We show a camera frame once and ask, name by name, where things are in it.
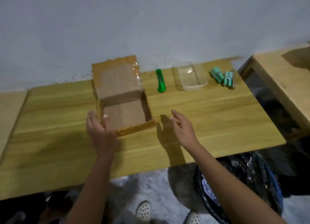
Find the wooden table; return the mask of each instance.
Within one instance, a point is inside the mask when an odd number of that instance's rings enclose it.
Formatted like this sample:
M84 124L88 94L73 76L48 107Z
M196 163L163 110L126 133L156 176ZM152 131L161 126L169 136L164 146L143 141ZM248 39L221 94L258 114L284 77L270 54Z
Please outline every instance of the wooden table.
M225 60L202 66L206 74L215 66L223 71L232 68ZM111 178L194 161L176 140L170 109L188 116L200 143L215 157L285 143L239 75L235 90L221 87L207 74L207 86L186 92L181 91L175 69L162 73L164 93L157 91L155 71L141 74L157 127L121 137ZM85 182L95 160L85 130L89 109L95 109L91 81L29 92L0 163L0 199Z
M287 139L310 134L310 47L290 47L255 54L240 75L256 72L299 125Z

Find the black garbage bag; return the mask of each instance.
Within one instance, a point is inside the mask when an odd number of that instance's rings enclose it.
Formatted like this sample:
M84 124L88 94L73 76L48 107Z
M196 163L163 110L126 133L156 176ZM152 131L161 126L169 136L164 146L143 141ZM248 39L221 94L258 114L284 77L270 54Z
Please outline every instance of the black garbage bag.
M280 216L283 212L281 189L267 163L256 153L242 153L217 159L228 171L246 184ZM224 214L200 169L196 166L194 187L208 210L220 224L231 224Z

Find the white wall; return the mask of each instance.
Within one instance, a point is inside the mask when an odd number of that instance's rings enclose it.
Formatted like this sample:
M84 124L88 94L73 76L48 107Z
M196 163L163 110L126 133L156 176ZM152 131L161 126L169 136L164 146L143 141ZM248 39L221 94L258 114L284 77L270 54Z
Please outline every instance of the white wall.
M91 78L137 55L141 71L310 40L310 0L0 0L0 89Z

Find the hand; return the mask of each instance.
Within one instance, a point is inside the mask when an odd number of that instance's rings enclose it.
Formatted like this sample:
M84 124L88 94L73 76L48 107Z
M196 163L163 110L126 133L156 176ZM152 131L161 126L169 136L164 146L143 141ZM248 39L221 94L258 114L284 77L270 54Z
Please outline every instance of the hand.
M118 138L115 130L111 128L110 118L104 115L102 120L105 128L97 119L96 113L89 111L86 118L86 128L98 158L103 158L112 163L118 148Z
M192 147L199 145L192 122L190 122L185 115L177 112L176 110L171 110L171 113L173 114L173 117L171 116L170 120L180 144L187 151Z

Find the open cardboard box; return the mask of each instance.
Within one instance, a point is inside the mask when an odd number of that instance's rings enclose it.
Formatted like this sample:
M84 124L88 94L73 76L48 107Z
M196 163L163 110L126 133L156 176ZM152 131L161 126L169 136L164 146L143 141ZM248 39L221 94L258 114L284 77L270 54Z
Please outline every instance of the open cardboard box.
M155 126L135 56L92 65L97 116L108 115L118 136Z

